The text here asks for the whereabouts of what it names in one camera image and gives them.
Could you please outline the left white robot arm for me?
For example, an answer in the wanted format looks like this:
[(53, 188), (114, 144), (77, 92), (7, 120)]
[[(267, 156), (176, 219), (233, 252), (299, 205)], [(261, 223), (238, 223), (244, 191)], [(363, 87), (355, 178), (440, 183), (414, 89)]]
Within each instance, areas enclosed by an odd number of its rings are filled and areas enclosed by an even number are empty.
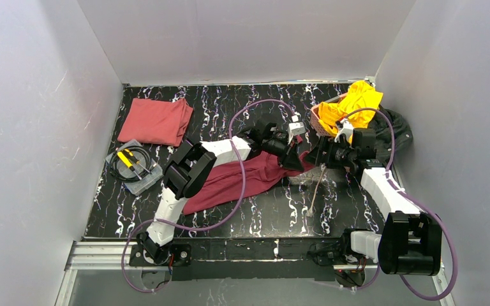
[(168, 263), (181, 215), (262, 193), (284, 172), (302, 173), (297, 146), (304, 132), (297, 120), (287, 130), (259, 120), (225, 140), (185, 140), (163, 170), (164, 188), (152, 222), (136, 235), (139, 255), (155, 265)]

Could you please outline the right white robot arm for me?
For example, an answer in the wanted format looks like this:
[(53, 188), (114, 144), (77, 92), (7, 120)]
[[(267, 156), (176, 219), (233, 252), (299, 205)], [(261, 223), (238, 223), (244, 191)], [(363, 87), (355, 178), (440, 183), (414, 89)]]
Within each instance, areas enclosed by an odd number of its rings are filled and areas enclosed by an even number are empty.
[(386, 274), (434, 276), (441, 266), (440, 225), (401, 194), (391, 171), (376, 157), (375, 141), (372, 129), (357, 128), (337, 137), (320, 137), (305, 157), (330, 169), (348, 169), (385, 218), (381, 233), (344, 230), (329, 252), (370, 259)]

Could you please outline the pink laundry basket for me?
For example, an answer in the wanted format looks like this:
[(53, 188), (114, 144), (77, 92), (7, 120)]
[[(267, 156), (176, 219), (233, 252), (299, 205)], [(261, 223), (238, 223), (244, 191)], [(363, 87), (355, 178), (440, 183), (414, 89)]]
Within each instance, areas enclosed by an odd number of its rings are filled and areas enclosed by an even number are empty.
[[(336, 97), (329, 98), (328, 100), (324, 101), (324, 103), (328, 104), (337, 104), (339, 103), (342, 99), (345, 99), (347, 96), (347, 93), (340, 94)], [(337, 129), (335, 129), (335, 133), (331, 133), (330, 129), (326, 130), (321, 124), (320, 124), (320, 117), (318, 114), (318, 109), (320, 105), (314, 105), (310, 108), (311, 112), (311, 118), (310, 118), (310, 125), (311, 127), (317, 132), (319, 136), (335, 136), (337, 134)]]

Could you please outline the coral pink t-shirt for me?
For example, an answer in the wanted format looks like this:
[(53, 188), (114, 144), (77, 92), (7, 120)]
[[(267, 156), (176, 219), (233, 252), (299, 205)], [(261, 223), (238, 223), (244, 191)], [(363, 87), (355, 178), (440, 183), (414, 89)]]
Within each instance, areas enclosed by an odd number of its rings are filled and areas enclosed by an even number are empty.
[(175, 102), (135, 98), (117, 140), (177, 147), (192, 114), (193, 108), (184, 98)]

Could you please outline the maroon garment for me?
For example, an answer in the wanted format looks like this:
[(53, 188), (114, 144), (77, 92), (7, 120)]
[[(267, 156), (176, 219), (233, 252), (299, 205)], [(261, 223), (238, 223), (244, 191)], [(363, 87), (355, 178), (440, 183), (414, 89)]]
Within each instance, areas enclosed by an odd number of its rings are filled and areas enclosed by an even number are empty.
[[(308, 152), (299, 158), (304, 171), (287, 170), (278, 165), (277, 157), (268, 153), (244, 161), (246, 172), (245, 198), (268, 191), (284, 177), (295, 177), (313, 169), (314, 164), (304, 160)], [(238, 200), (242, 191), (242, 171), (239, 162), (222, 164), (212, 169), (201, 190), (190, 198), (183, 208), (184, 215), (207, 210), (229, 201)]]

